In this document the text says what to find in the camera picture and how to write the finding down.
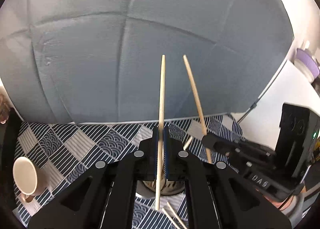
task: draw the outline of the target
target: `white ceramic cup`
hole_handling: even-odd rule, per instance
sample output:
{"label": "white ceramic cup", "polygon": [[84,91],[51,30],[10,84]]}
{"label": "white ceramic cup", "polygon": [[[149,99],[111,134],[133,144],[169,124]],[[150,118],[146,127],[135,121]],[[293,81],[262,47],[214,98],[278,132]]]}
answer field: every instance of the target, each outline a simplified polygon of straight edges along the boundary
{"label": "white ceramic cup", "polygon": [[26,157],[19,157],[13,164],[13,179],[21,191],[23,201],[30,203],[35,196],[41,195],[46,188],[43,172]]}

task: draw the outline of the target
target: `wooden skewer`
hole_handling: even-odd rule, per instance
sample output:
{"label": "wooden skewer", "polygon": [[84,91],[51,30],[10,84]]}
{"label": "wooden skewer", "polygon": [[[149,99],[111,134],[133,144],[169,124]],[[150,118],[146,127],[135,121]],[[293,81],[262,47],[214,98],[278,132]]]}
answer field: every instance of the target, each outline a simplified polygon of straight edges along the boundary
{"label": "wooden skewer", "polygon": [[[190,67],[190,64],[189,64],[189,61],[188,61],[188,58],[186,55],[183,56],[183,61],[186,66],[186,69],[187,69],[187,73],[189,76],[193,96],[195,98],[195,102],[196,102],[196,106],[197,106],[197,110],[198,110],[198,114],[199,114],[199,118],[200,118],[200,124],[202,126],[202,133],[203,133],[203,135],[207,135],[207,127],[205,126],[205,122],[204,122],[204,116],[203,116],[203,112],[202,112],[202,107],[201,107],[201,103],[200,103],[200,99],[199,99],[198,90],[197,90],[196,83],[195,83],[195,80],[192,75],[191,67]],[[205,152],[207,154],[208,162],[212,163],[210,149],[206,148]]]}
{"label": "wooden skewer", "polygon": [[164,212],[164,214],[167,216],[167,218],[169,218],[169,220],[171,221],[171,223],[177,228],[180,229],[180,227],[176,224],[176,222],[171,218],[171,216],[169,216],[169,214],[167,213],[167,211],[163,208],[162,212]]}
{"label": "wooden skewer", "polygon": [[157,176],[156,176],[156,210],[160,209],[160,191],[162,176],[162,154],[163,154],[163,126],[164,126],[164,84],[165,84],[165,56],[162,55],[160,74],[160,102],[159,102],[159,141],[157,156]]}
{"label": "wooden skewer", "polygon": [[208,148],[205,148],[205,153],[207,154],[207,159],[209,163],[212,163],[212,159],[211,159],[211,150]]}
{"label": "wooden skewer", "polygon": [[189,139],[187,140],[186,144],[183,146],[183,149],[184,149],[184,150],[188,149],[189,145],[190,145],[191,142],[192,142],[192,139],[193,139],[193,137],[190,136]]}
{"label": "wooden skewer", "polygon": [[174,214],[174,216],[177,218],[177,220],[179,221],[179,223],[182,225],[182,227],[184,229],[188,229],[185,224],[182,222],[182,220],[180,219],[180,217],[177,215],[177,213],[173,210],[172,206],[170,205],[169,202],[167,202],[168,207],[170,208],[171,212]]}

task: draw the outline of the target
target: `patterned tablecloth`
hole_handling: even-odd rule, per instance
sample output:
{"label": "patterned tablecloth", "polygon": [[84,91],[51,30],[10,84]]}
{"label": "patterned tablecloth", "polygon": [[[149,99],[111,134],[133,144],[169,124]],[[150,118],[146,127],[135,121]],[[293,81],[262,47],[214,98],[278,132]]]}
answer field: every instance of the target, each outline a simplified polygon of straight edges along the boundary
{"label": "patterned tablecloth", "polygon": [[[170,137],[186,142],[194,136],[189,150],[201,160],[207,161],[198,118],[166,121]],[[205,118],[208,131],[229,140],[242,137],[242,129],[230,115]],[[68,187],[76,178],[97,160],[107,163],[122,159],[126,154],[138,149],[141,140],[152,136],[152,128],[157,122],[127,124],[39,124],[23,122],[18,136],[15,159],[28,157],[41,168],[48,178],[44,193],[31,203],[22,203],[20,191],[14,184],[14,193],[21,220],[27,226],[30,218],[40,208],[50,202],[60,191]],[[224,160],[225,156],[212,153],[212,160]],[[160,207],[167,201],[177,210],[177,214],[187,224],[185,194],[161,197]],[[154,209],[154,201],[136,197],[132,228],[174,228],[169,219]]]}

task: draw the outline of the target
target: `purple object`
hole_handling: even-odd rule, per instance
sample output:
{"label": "purple object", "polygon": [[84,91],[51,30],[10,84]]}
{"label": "purple object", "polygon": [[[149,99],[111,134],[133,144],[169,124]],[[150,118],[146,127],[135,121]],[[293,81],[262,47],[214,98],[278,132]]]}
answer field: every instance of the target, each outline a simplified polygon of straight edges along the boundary
{"label": "purple object", "polygon": [[317,63],[311,58],[311,56],[304,50],[297,48],[297,59],[299,59],[312,73],[313,77],[319,76],[320,71]]}

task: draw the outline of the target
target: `striped pattern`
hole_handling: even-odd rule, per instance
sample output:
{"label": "striped pattern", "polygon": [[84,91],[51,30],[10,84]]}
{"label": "striped pattern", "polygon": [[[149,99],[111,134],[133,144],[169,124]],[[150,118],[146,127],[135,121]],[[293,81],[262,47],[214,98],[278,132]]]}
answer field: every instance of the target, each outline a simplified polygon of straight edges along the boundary
{"label": "striped pattern", "polygon": [[225,155],[222,155],[220,153],[216,153],[216,157],[214,158],[213,163],[217,163],[217,162],[225,162],[226,164],[229,164],[228,157],[226,157]]}
{"label": "striped pattern", "polygon": [[48,124],[32,123],[29,126],[38,140],[50,129]]}
{"label": "striped pattern", "polygon": [[28,127],[22,135],[18,137],[24,153],[28,153],[32,147],[38,142],[30,127]]}
{"label": "striped pattern", "polygon": [[[164,126],[169,126],[170,135],[173,138],[185,142],[189,138],[191,122],[199,118],[166,121]],[[232,121],[232,127],[227,129],[222,124],[226,120]],[[205,118],[205,124],[210,132],[226,139],[243,137],[240,126],[231,115],[209,116]],[[107,163],[122,159],[138,149],[140,141],[152,136],[152,129],[158,126],[157,122],[141,124],[116,124],[108,125],[73,125],[73,124],[29,124],[22,123],[18,143],[16,145],[15,159],[26,154],[37,166],[42,168],[48,179],[48,188],[41,196],[37,196],[28,206],[28,210],[20,202],[20,191],[14,184],[14,193],[17,196],[18,212],[25,223],[28,224],[31,214],[38,208],[49,203],[59,192],[78,178],[86,169],[94,165],[98,160]],[[41,149],[40,141],[46,141],[46,145],[53,149],[52,155],[48,155]],[[207,162],[205,149],[201,141],[194,138],[189,150],[197,155],[200,160]],[[214,163],[228,158],[212,152]],[[169,201],[178,215],[186,220],[187,205],[185,195],[161,197],[160,206],[166,208]],[[174,229],[173,224],[161,212],[154,210],[153,199],[135,198],[135,209],[132,220],[134,229]]]}
{"label": "striped pattern", "polygon": [[99,141],[109,130],[110,127],[103,124],[81,125],[80,129],[94,142]]}
{"label": "striped pattern", "polygon": [[23,221],[25,227],[27,227],[27,224],[29,223],[31,215],[28,213],[28,211],[26,210],[26,208],[23,206],[23,204],[21,202],[18,205],[18,213],[19,213],[20,218]]}
{"label": "striped pattern", "polygon": [[[20,201],[23,201],[21,195],[18,196],[18,199]],[[30,203],[25,202],[23,203],[23,205],[31,216],[33,216],[41,207],[40,204],[36,201],[36,199],[33,199]]]}
{"label": "striped pattern", "polygon": [[16,145],[15,152],[14,152],[14,160],[16,160],[16,159],[18,159],[19,157],[22,157],[22,156],[24,156],[24,152],[23,152],[23,149],[21,147],[21,144],[18,141],[17,145]]}
{"label": "striped pattern", "polygon": [[51,193],[46,189],[40,196],[36,196],[35,199],[42,207],[51,197]]}
{"label": "striped pattern", "polygon": [[141,124],[118,124],[112,127],[113,130],[117,131],[120,135],[131,141],[138,133]]}
{"label": "striped pattern", "polygon": [[47,177],[47,188],[53,191],[54,188],[63,180],[63,175],[49,160],[46,165],[42,168],[43,172]]}
{"label": "striped pattern", "polygon": [[18,187],[14,181],[13,181],[13,191],[14,191],[15,196],[18,196],[21,193],[20,189],[18,189]]}
{"label": "striped pattern", "polygon": [[79,129],[74,124],[54,124],[51,128],[63,143],[68,141]]}
{"label": "striped pattern", "polygon": [[202,148],[201,141],[196,138],[193,138],[189,146],[189,151],[199,157],[201,148]]}
{"label": "striped pattern", "polygon": [[74,136],[65,143],[65,147],[79,161],[84,157],[84,155],[86,155],[93,145],[94,141],[86,136],[82,130],[78,130]]}
{"label": "striped pattern", "polygon": [[171,122],[172,124],[175,124],[176,126],[180,127],[182,130],[185,132],[188,131],[189,126],[191,124],[190,119],[185,119],[185,120],[175,120]]}
{"label": "striped pattern", "polygon": [[223,115],[212,116],[212,118],[214,118],[214,119],[218,120],[220,123],[222,123]]}
{"label": "striped pattern", "polygon": [[127,154],[133,152],[133,151],[137,151],[138,147],[129,143],[126,148],[124,149],[124,151],[120,154],[120,156],[117,158],[117,160],[121,160],[124,156],[126,156]]}
{"label": "striped pattern", "polygon": [[[170,124],[170,121],[165,121],[163,124],[163,127],[166,127]],[[159,126],[159,122],[153,122],[153,123],[143,123],[143,125],[147,128],[149,128],[150,130],[153,130],[154,127],[158,127]]]}
{"label": "striped pattern", "polygon": [[232,131],[235,134],[237,134],[238,136],[242,137],[242,129],[241,129],[240,125],[235,121],[233,121],[233,123],[232,123]]}
{"label": "striped pattern", "polygon": [[18,137],[23,134],[23,132],[29,127],[29,124],[27,122],[22,122],[19,130]]}
{"label": "striped pattern", "polygon": [[138,228],[140,229],[165,229],[171,222],[165,214],[149,209]]}
{"label": "striped pattern", "polygon": [[148,129],[144,125],[141,126],[140,130],[136,134],[136,136],[133,138],[131,143],[137,147],[139,147],[139,144],[141,141],[151,138],[152,137],[152,130]]}
{"label": "striped pattern", "polygon": [[232,114],[225,114],[224,116],[230,117],[233,121],[235,120],[235,118],[232,116]]}
{"label": "striped pattern", "polygon": [[78,164],[78,160],[63,145],[51,157],[52,164],[66,176]]}
{"label": "striped pattern", "polygon": [[181,204],[177,210],[177,215],[183,219],[183,220],[187,220],[188,219],[188,211],[187,211],[187,199],[184,196],[184,198],[181,201]]}
{"label": "striped pattern", "polygon": [[52,191],[52,195],[56,196],[60,191],[66,189],[70,183],[66,180],[62,180],[60,184]]}
{"label": "striped pattern", "polygon": [[94,145],[81,162],[87,168],[89,168],[97,161],[105,161],[106,163],[110,163],[114,162],[115,160],[106,152],[102,151],[98,146]]}
{"label": "striped pattern", "polygon": [[45,155],[38,143],[27,153],[27,157],[40,169],[48,160],[47,155]]}
{"label": "striped pattern", "polygon": [[232,132],[223,125],[221,126],[219,136],[228,141],[232,141]]}
{"label": "striped pattern", "polygon": [[153,202],[154,202],[154,199],[143,199],[143,198],[140,198],[140,197],[136,197],[135,201],[140,203],[140,204],[142,204],[142,205],[151,207]]}

